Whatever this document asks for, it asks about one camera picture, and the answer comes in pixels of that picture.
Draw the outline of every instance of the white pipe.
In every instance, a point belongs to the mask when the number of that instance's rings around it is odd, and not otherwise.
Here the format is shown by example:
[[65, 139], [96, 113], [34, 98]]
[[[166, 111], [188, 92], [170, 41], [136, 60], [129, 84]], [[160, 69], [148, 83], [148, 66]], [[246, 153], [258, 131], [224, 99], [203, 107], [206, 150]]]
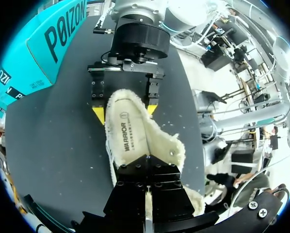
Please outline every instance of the white pipe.
[[286, 114], [290, 109], [289, 103], [279, 103], [270, 107], [258, 109], [240, 116], [232, 117], [226, 120], [220, 120], [215, 123], [217, 130], [222, 131], [228, 127], [242, 126], [247, 123], [257, 122], [264, 119], [270, 119], [282, 114]]

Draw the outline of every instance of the metal bracket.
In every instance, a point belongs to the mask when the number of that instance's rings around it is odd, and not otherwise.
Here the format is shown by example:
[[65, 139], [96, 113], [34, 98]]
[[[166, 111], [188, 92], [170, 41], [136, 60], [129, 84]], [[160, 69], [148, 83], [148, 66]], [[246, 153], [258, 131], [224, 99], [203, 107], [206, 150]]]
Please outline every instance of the metal bracket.
[[122, 68], [124, 71], [129, 72], [141, 72], [164, 76], [164, 70], [162, 66], [154, 63], [136, 64], [132, 61], [124, 61]]

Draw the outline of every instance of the clamp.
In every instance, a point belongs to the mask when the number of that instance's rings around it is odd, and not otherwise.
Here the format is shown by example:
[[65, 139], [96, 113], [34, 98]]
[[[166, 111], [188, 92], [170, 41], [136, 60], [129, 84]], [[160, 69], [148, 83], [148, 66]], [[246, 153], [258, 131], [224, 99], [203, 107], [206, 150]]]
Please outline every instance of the clamp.
[[149, 114], [153, 114], [159, 102], [159, 87], [164, 77], [164, 70], [157, 63], [147, 62], [136, 64], [132, 61], [124, 60], [122, 66], [111, 66], [105, 63], [96, 62], [94, 65], [88, 66], [88, 72], [92, 76], [91, 101], [92, 110], [95, 112], [99, 121], [105, 123], [105, 109], [107, 99], [104, 96], [104, 72], [106, 71], [127, 71], [146, 73], [146, 95], [145, 106]]

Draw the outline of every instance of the cable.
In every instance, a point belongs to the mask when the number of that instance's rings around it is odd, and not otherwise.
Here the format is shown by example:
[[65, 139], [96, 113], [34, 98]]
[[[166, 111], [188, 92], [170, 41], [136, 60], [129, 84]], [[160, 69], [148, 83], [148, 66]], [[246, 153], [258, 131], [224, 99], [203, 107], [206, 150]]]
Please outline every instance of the cable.
[[[241, 102], [239, 103], [239, 109], [241, 108], [241, 104], [244, 104], [246, 107], [248, 107], [248, 103], [246, 102], [246, 101], [243, 101], [243, 100], [241, 100]], [[243, 113], [243, 114], [245, 114], [245, 113], [249, 113], [250, 112], [250, 108], [247, 108], [246, 110], [245, 110], [245, 112], [244, 111], [242, 111], [242, 109], [240, 109], [240, 111]]]
[[209, 24], [209, 27], [206, 29], [206, 31], [203, 33], [203, 35], [196, 41], [191, 43], [190, 45], [179, 45], [175, 43], [173, 40], [170, 40], [170, 44], [175, 46], [177, 49], [188, 49], [189, 47], [193, 46], [194, 44], [199, 44], [209, 33], [210, 29], [212, 28], [213, 24], [219, 19], [221, 12], [217, 12], [216, 16], [212, 19], [212, 21]]
[[242, 185], [242, 187], [238, 190], [238, 192], [237, 192], [237, 194], [234, 196], [234, 198], [233, 198], [233, 200], [232, 200], [232, 202], [231, 202], [231, 204], [230, 204], [230, 208], [229, 208], [229, 211], [228, 211], [228, 217], [230, 217], [230, 213], [231, 213], [231, 209], [232, 209], [232, 207], [233, 207], [233, 205], [234, 205], [234, 203], [236, 202], [236, 200], [237, 200], [237, 198], [238, 198], [238, 196], [240, 195], [240, 193], [244, 190], [244, 188], [256, 177], [256, 176], [258, 176], [259, 174], [261, 174], [262, 172], [264, 172], [265, 170], [267, 170], [268, 168], [270, 168], [270, 167], [272, 167], [272, 166], [274, 166], [274, 165], [277, 165], [277, 164], [279, 164], [279, 163], [281, 163], [282, 161], [284, 161], [285, 159], [287, 159], [287, 158], [289, 158], [290, 157], [290, 155], [289, 156], [286, 156], [284, 159], [281, 159], [280, 161], [278, 161], [278, 162], [276, 162], [276, 163], [274, 163], [274, 164], [272, 164], [272, 165], [270, 165], [270, 166], [267, 166], [267, 167], [265, 167], [265, 168], [263, 168], [262, 170], [260, 170], [259, 172], [257, 172], [254, 176], [252, 176], [247, 182], [245, 182], [243, 185]]
[[102, 55], [101, 55], [101, 61], [103, 61], [103, 62], [105, 62], [106, 64], [108, 64], [108, 65], [110, 65], [110, 66], [113, 66], [113, 67], [121, 67], [121, 66], [119, 66], [119, 65], [116, 65], [116, 64], [110, 63], [110, 62], [108, 62], [108, 61], [106, 61], [106, 60], [103, 59], [103, 56], [106, 55], [106, 54], [108, 54], [108, 53], [110, 53], [110, 52], [111, 52], [111, 51], [108, 51], [108, 52], [102, 54]]
[[282, 99], [274, 99], [274, 100], [268, 100], [268, 101], [264, 101], [264, 102], [252, 104], [252, 105], [249, 105], [247, 107], [242, 107], [242, 108], [239, 108], [239, 109], [234, 109], [234, 110], [224, 111], [224, 112], [217, 112], [217, 113], [212, 113], [212, 114], [213, 115], [215, 115], [215, 114], [226, 114], [226, 113], [231, 113], [231, 112], [238, 111], [238, 110], [241, 110], [241, 109], [247, 109], [247, 108], [257, 107], [257, 106], [260, 106], [260, 105], [264, 105], [264, 104], [272, 103], [272, 102], [277, 102], [277, 101], [283, 101], [284, 102], [284, 100], [282, 100]]
[[279, 193], [279, 192], [285, 192], [287, 194], [287, 201], [290, 200], [290, 192], [288, 191], [287, 188], [278, 188], [273, 192], [273, 194]]
[[95, 29], [101, 29], [103, 27], [104, 21], [107, 17], [107, 15], [112, 11], [114, 7], [111, 6], [110, 8], [107, 9], [107, 11], [101, 15], [101, 17], [98, 19], [97, 24], [95, 25]]
[[275, 85], [275, 84], [276, 84], [276, 82], [275, 82], [275, 83], [272, 83], [271, 85], [266, 86], [266, 87], [264, 87], [264, 88], [262, 88], [262, 89], [260, 89], [260, 90], [257, 90], [257, 91], [255, 91], [255, 92], [253, 92], [253, 93], [251, 93], [251, 94], [245, 96], [244, 98], [241, 98], [241, 99], [238, 99], [238, 100], [233, 101], [232, 103], [230, 103], [230, 104], [227, 106], [226, 111], [225, 111], [225, 114], [226, 114], [228, 108], [229, 108], [231, 105], [233, 105], [235, 102], [238, 102], [238, 101], [240, 101], [240, 100], [243, 100], [243, 99], [245, 99], [245, 98], [247, 98], [247, 97], [249, 97], [249, 96], [251, 96], [251, 95], [257, 94], [258, 92], [263, 91], [263, 90], [265, 90], [265, 89], [267, 89], [267, 88], [269, 88], [269, 87], [271, 87], [271, 86], [273, 86], [273, 85]]
[[276, 59], [275, 59], [275, 57], [273, 57], [273, 58], [274, 58], [274, 61], [273, 61], [273, 65], [272, 65], [272, 67], [271, 67], [271, 68], [270, 68], [266, 73], [264, 73], [263, 75], [261, 75], [261, 76], [255, 78], [256, 81], [258, 81], [259, 79], [261, 79], [261, 78], [267, 76], [268, 74], [271, 74], [271, 73], [272, 73], [272, 70], [275, 68], [275, 64], [276, 64]]
[[207, 109], [206, 109], [206, 112], [208, 111], [208, 109], [209, 109], [209, 107], [210, 107], [211, 105], [214, 107], [214, 111], [216, 111], [216, 108], [215, 108], [215, 105], [214, 105], [214, 101], [211, 101], [211, 102], [209, 103]]

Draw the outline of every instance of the machinery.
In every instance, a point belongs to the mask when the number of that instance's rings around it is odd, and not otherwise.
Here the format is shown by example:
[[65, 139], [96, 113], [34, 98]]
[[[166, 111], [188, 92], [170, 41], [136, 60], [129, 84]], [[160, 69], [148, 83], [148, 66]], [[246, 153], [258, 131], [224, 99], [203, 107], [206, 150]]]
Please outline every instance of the machinery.
[[116, 28], [102, 28], [107, 15], [100, 18], [93, 33], [113, 34], [108, 58], [88, 66], [92, 74], [92, 107], [104, 124], [104, 72], [141, 72], [147, 77], [144, 102], [150, 114], [159, 100], [159, 86], [164, 71], [154, 60], [168, 56], [170, 34], [159, 27], [164, 21], [167, 0], [117, 0], [111, 11]]
[[[83, 212], [84, 219], [80, 224], [71, 222], [75, 232], [147, 232], [145, 226], [147, 192], [152, 195], [152, 225], [155, 233], [264, 232], [275, 221], [282, 205], [277, 197], [264, 192], [241, 211], [215, 225], [219, 218], [216, 212], [193, 217], [194, 208], [175, 165], [169, 165], [152, 155], [144, 155], [118, 169], [117, 184], [104, 208], [105, 216]], [[49, 217], [30, 195], [24, 199], [29, 209], [52, 232], [73, 232]]]
[[[88, 66], [93, 77], [92, 107], [102, 124], [106, 105], [104, 72], [144, 73], [147, 77], [145, 104], [150, 113], [157, 107], [164, 71], [154, 61], [167, 57], [170, 34], [175, 35], [191, 26], [177, 17], [174, 11], [167, 10], [167, 7], [167, 0], [117, 0], [115, 7], [109, 9], [94, 27], [94, 33], [113, 34], [110, 51], [104, 54], [108, 57], [102, 55], [101, 61]], [[107, 14], [111, 14], [116, 22], [114, 30], [103, 28]], [[282, 120], [286, 120], [289, 128], [290, 145], [290, 46], [284, 38], [278, 37], [273, 51], [276, 59], [274, 79], [281, 90], [282, 101], [243, 116], [218, 122], [209, 120], [201, 127], [203, 134], [215, 132], [215, 136], [229, 126], [241, 126], [284, 114]], [[218, 220], [215, 212], [193, 217], [194, 209], [183, 189], [178, 168], [154, 155], [144, 155], [128, 165], [122, 165], [117, 171], [117, 180], [105, 206], [105, 216], [83, 212], [84, 219], [80, 224], [72, 221], [77, 233], [145, 232], [147, 192], [152, 196], [155, 233], [263, 232], [273, 222], [282, 204], [274, 195], [262, 193], [237, 214], [215, 225]], [[25, 200], [30, 210], [52, 232], [72, 232], [44, 213], [30, 196], [25, 197]]]

